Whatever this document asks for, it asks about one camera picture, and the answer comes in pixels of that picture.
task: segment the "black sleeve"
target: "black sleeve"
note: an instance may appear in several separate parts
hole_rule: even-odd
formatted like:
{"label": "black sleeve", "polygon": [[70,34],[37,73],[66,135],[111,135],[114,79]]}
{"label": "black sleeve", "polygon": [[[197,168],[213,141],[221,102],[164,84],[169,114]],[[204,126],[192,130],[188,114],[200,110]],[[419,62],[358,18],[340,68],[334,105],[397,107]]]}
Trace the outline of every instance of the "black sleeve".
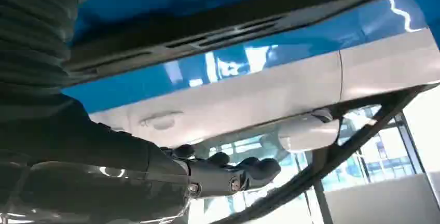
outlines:
{"label": "black sleeve", "polygon": [[0,0],[0,149],[129,170],[160,164],[166,158],[154,144],[93,123],[60,93],[71,78],[61,64],[82,1]]}

